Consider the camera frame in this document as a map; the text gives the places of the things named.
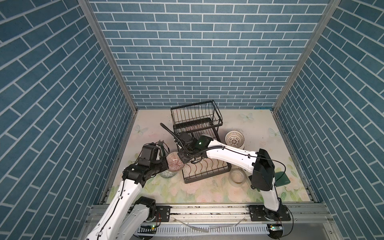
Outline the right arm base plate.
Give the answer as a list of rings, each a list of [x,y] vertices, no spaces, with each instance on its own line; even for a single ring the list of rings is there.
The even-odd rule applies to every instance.
[[[252,222],[283,222],[291,220],[291,214],[289,212],[289,209],[285,205],[280,205],[277,212],[266,209],[264,205],[250,205],[249,212]]]

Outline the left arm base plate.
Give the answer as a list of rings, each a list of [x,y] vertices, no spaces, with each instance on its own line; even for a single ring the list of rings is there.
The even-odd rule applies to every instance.
[[[169,222],[171,216],[171,206],[155,206],[150,208],[149,222]]]

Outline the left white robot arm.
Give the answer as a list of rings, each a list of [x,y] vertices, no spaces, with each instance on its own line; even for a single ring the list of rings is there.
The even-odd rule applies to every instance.
[[[138,236],[137,230],[147,221],[155,221],[150,230],[160,226],[156,201],[137,196],[149,179],[169,169],[168,151],[163,141],[143,145],[137,160],[124,169],[117,193],[87,240],[129,240]]]

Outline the brown striped ceramic bowl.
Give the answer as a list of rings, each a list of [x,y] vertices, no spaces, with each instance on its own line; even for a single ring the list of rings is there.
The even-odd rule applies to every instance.
[[[181,171],[185,164],[181,161],[178,156],[178,152],[171,152],[167,155],[168,171],[170,172],[179,172]]]

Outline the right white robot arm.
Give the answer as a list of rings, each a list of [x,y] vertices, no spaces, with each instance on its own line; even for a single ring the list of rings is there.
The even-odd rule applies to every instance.
[[[182,132],[174,137],[181,148],[178,152],[183,163],[197,158],[209,158],[235,165],[251,174],[251,186],[260,191],[263,197],[264,216],[273,221],[280,218],[281,202],[276,190],[275,165],[268,152],[246,151],[225,145],[210,136],[196,139]]]

